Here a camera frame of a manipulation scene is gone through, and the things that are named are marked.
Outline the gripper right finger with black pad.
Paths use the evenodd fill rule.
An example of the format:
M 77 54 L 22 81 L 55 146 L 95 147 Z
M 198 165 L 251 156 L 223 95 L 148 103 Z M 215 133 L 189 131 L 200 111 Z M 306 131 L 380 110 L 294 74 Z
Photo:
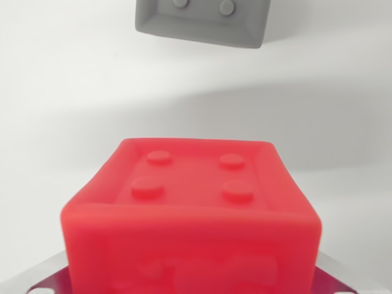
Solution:
M 311 293 L 391 293 L 371 278 L 358 274 L 339 261 L 319 252 Z

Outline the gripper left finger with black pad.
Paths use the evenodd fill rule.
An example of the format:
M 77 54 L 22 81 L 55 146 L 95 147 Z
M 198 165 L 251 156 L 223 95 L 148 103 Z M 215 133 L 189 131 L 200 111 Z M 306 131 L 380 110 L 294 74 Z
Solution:
M 1 283 L 1 293 L 72 293 L 68 261 L 62 251 Z

